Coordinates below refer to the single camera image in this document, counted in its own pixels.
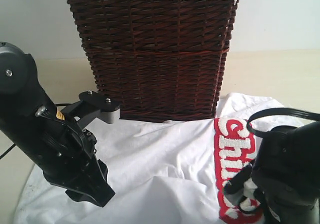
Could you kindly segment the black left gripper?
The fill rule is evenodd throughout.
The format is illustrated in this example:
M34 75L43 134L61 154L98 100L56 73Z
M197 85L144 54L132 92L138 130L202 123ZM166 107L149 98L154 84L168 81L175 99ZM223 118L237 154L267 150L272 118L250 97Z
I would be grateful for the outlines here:
M60 156L58 159L62 167L58 176L45 174L44 177L50 184L66 189L70 199L84 199L96 206L105 206L116 193L107 183L106 164L96 157L96 137L86 128L82 134L86 143L81 154L76 157Z

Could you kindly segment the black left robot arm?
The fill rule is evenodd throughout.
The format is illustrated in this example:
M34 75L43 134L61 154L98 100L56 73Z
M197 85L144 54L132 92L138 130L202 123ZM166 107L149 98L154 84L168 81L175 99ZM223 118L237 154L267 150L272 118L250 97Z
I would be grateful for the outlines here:
M115 195L108 168L96 156L97 139L88 130L95 119L112 124L120 103L94 91L62 109L39 83L34 58L17 46L0 44L0 129L75 202L104 207Z

